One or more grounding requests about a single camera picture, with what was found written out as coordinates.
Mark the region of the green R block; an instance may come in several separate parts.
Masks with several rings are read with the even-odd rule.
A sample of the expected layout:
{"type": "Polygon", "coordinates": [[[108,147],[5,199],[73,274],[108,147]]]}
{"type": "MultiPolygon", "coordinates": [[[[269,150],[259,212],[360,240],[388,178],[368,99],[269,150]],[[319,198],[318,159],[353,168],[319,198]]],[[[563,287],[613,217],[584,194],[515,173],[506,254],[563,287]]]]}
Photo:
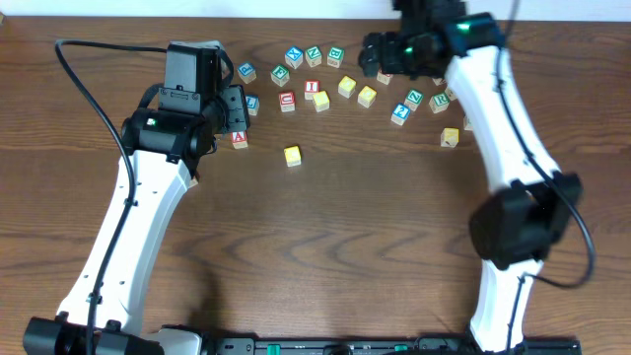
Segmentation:
{"type": "Polygon", "coordinates": [[[430,110],[432,113],[445,111],[449,107],[450,102],[451,101],[446,93],[434,95],[429,101],[430,110]]]}

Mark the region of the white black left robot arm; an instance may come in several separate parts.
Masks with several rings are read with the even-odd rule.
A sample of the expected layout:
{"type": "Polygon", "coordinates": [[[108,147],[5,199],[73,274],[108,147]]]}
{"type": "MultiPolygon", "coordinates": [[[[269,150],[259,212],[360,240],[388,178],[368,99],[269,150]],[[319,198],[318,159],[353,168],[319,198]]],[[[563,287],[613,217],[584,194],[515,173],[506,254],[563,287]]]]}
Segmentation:
{"type": "Polygon", "coordinates": [[[82,273],[54,319],[32,318],[29,354],[210,354],[208,336],[185,326],[142,331],[149,279],[165,232],[219,133],[245,132],[244,89],[231,85],[193,109],[197,94],[163,89],[157,109],[123,123],[124,155],[103,224],[82,273]]]}

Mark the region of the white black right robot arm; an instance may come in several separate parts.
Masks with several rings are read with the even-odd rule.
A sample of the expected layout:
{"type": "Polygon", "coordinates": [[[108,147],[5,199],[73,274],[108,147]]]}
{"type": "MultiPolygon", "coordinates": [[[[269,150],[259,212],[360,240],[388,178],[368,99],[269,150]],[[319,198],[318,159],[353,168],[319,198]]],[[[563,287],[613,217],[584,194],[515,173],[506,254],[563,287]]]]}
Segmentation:
{"type": "Polygon", "coordinates": [[[528,297],[583,187],[564,174],[534,130],[515,84],[508,35],[488,13],[405,11],[400,32],[370,33],[358,63],[378,73],[442,77],[459,100],[482,156],[489,197],[469,219],[482,260],[479,296],[464,339],[436,339],[418,354],[578,354],[576,340],[527,340],[528,297]]]}

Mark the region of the yellow C block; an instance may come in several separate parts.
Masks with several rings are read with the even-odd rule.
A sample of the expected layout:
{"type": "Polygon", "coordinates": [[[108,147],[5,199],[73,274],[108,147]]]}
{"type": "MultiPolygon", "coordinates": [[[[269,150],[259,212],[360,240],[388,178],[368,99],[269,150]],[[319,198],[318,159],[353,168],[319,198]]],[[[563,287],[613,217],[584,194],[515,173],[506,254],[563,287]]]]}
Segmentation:
{"type": "Polygon", "coordinates": [[[302,163],[302,154],[299,146],[285,148],[284,156],[288,168],[299,166],[302,163]]]}

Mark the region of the yellow O block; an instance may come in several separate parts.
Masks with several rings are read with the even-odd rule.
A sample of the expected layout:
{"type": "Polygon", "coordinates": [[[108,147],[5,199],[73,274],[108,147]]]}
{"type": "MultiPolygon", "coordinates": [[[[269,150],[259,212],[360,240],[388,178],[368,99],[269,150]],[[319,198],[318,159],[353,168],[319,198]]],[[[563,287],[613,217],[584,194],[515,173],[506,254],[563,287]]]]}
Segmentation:
{"type": "Polygon", "coordinates": [[[344,76],[338,84],[338,94],[349,99],[355,92],[357,82],[349,76],[344,76]]]}

